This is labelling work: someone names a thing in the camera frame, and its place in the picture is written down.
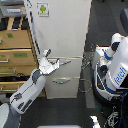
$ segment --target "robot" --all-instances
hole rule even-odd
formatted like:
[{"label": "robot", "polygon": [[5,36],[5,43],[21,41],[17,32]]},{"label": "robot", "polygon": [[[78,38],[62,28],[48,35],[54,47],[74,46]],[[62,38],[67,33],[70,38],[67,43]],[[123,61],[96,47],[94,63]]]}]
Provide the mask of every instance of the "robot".
[{"label": "robot", "polygon": [[45,50],[41,56],[39,69],[34,69],[30,78],[10,97],[10,105],[4,103],[0,106],[0,128],[18,128],[21,114],[24,114],[36,97],[42,91],[46,79],[59,68],[59,59],[51,64],[47,56],[51,50]]},{"label": "robot", "polygon": [[117,104],[128,90],[128,37],[112,36],[110,47],[96,47],[93,90],[100,101]]}]

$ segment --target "wire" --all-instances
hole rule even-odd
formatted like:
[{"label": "wire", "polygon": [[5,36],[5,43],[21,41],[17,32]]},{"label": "wire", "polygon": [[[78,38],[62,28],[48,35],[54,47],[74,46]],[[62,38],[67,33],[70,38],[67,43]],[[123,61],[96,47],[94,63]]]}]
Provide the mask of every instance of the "wire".
[{"label": "wire", "polygon": [[89,82],[90,85],[91,85],[91,87],[90,87],[87,91],[83,91],[80,87],[79,87],[79,90],[80,90],[82,93],[87,93],[87,92],[89,92],[89,91],[92,89],[92,83],[91,83],[91,81],[90,81],[90,80],[86,80],[86,79],[80,79],[80,80],[84,80],[84,81]]},{"label": "wire", "polygon": [[127,93],[128,93],[128,89],[127,89],[126,92],[124,93],[124,96],[123,96],[122,101],[121,101],[121,114],[120,114],[120,122],[119,122],[118,128],[120,128],[120,125],[121,125],[123,101],[124,101],[124,98],[125,98],[125,96],[127,95]]},{"label": "wire", "polygon": [[104,128],[106,128],[106,125],[108,123],[108,125],[112,128],[114,128],[114,126],[118,123],[118,112],[114,111],[115,106],[113,107],[113,112],[111,113],[111,115],[107,118],[105,124],[104,124]]}]

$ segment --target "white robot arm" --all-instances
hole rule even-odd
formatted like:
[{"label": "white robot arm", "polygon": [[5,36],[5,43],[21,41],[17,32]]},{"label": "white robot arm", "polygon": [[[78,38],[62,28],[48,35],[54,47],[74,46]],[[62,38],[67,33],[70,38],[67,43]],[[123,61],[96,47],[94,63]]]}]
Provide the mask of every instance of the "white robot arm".
[{"label": "white robot arm", "polygon": [[6,103],[0,106],[0,128],[18,128],[21,114],[24,114],[42,91],[46,79],[59,68],[59,59],[53,65],[47,56],[51,50],[45,50],[39,63],[39,69],[34,69],[30,78],[10,97],[10,106]]},{"label": "white robot arm", "polygon": [[50,53],[50,49],[43,52],[39,63],[39,70],[34,69],[28,81],[26,81],[19,90],[10,97],[12,108],[19,114],[23,114],[28,109],[44,88],[46,82],[44,75],[49,75],[59,68],[59,60],[57,60],[54,65],[48,61],[47,56]]}]

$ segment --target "drawer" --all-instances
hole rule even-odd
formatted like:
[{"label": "drawer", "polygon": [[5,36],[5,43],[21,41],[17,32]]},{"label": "drawer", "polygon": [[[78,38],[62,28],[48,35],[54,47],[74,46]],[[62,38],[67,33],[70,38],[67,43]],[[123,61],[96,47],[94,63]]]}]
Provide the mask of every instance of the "drawer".
[{"label": "drawer", "polygon": [[5,48],[31,48],[27,30],[0,31],[0,49]]},{"label": "drawer", "polygon": [[16,75],[31,75],[33,69],[37,68],[33,66],[16,66],[16,67],[0,67],[0,76],[16,76]]},{"label": "drawer", "polygon": [[0,66],[35,65],[31,49],[0,50]]},{"label": "drawer", "polygon": [[47,99],[76,98],[78,85],[78,78],[49,78],[45,84]]},{"label": "drawer", "polygon": [[16,92],[25,82],[0,82],[0,93]]},{"label": "drawer", "polygon": [[[49,61],[55,63],[56,59],[49,59]],[[48,77],[79,77],[81,65],[82,58],[61,58],[59,69]]]}]

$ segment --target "white cabinet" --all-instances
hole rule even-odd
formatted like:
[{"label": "white cabinet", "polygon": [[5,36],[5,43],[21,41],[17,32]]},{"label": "white cabinet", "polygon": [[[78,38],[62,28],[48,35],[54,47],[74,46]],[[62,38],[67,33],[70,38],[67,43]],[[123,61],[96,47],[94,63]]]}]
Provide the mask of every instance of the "white cabinet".
[{"label": "white cabinet", "polygon": [[[61,61],[62,58],[71,59],[70,63],[60,66],[59,70],[47,77],[47,98],[75,98],[88,32],[91,0],[30,0],[29,5],[24,0],[24,4],[31,30],[35,28],[33,40],[37,39],[40,51],[50,48],[52,52],[49,58],[61,58]],[[73,81],[62,81],[63,84],[60,81],[58,84],[52,81],[53,78],[71,78]]]}]

